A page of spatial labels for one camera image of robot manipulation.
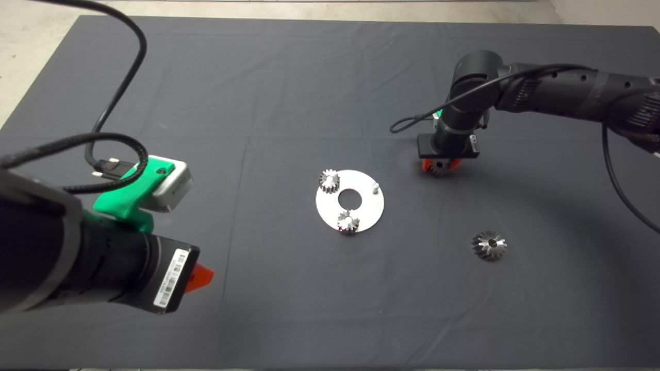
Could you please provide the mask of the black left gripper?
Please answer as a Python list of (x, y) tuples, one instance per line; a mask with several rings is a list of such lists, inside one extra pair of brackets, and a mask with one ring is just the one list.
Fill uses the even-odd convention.
[(134, 308), (152, 314), (178, 310), (185, 294), (209, 285), (214, 271), (196, 264), (200, 249), (159, 235), (147, 235), (147, 265), (134, 291)]

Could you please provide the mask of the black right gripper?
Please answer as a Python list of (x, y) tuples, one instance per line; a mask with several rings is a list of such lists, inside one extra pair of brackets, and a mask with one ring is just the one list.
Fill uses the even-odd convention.
[(428, 174), (434, 171), (434, 159), (444, 158), (450, 160), (450, 169), (456, 169), (462, 158), (477, 158), (480, 154), (480, 145), (475, 134), (470, 136), (456, 136), (436, 138), (435, 134), (426, 133), (417, 135), (417, 149), (419, 158), (422, 158), (422, 170)]

